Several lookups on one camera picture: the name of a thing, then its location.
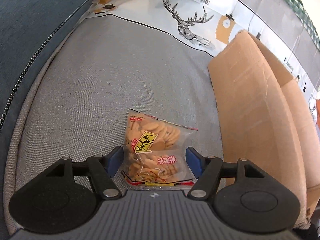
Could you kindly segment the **clear bag of crackers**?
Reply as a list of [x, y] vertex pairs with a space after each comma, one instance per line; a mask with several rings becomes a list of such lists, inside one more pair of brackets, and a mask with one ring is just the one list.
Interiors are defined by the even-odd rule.
[[153, 188], [194, 185], [184, 145], [196, 132], [196, 128], [129, 110], [121, 171], [126, 182]]

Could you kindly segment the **green checkered cloth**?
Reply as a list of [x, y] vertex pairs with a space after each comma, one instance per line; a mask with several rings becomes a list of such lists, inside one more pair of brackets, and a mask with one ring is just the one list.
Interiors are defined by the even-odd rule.
[[301, 0], [284, 0], [295, 13], [295, 15], [301, 21], [303, 27], [311, 37], [316, 48], [319, 50], [319, 34], [317, 33], [316, 27], [314, 26], [310, 16], [304, 8]]

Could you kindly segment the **grey printed sofa cover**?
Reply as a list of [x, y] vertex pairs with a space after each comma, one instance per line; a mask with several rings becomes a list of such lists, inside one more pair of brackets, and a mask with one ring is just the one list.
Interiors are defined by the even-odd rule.
[[[279, 18], [282, 0], [262, 0]], [[208, 200], [192, 200], [193, 187], [137, 187], [121, 171], [112, 178], [122, 197], [98, 200], [86, 160], [124, 148], [129, 110], [196, 128], [185, 150], [224, 160], [216, 98], [208, 66], [240, 31], [257, 38], [297, 81], [312, 118], [319, 83], [319, 50], [295, 20], [277, 34], [245, 0], [93, 0], [64, 56], [74, 69], [54, 98], [63, 118], [63, 153], [17, 189], [8, 210], [12, 239], [230, 239]], [[277, 234], [295, 228], [298, 209], [276, 213]]]

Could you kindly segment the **blue sofa cushion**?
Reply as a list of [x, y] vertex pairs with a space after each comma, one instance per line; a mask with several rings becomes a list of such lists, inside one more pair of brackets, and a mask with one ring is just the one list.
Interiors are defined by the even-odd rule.
[[1, 239], [17, 230], [9, 200], [63, 153], [54, 98], [74, 67], [64, 56], [93, 0], [1, 0]]

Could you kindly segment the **brown cardboard box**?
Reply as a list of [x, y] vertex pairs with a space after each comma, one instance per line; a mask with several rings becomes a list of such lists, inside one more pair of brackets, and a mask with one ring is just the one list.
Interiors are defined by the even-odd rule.
[[295, 223], [307, 229], [319, 201], [319, 137], [295, 78], [243, 30], [208, 66], [224, 160], [247, 158], [300, 202]]

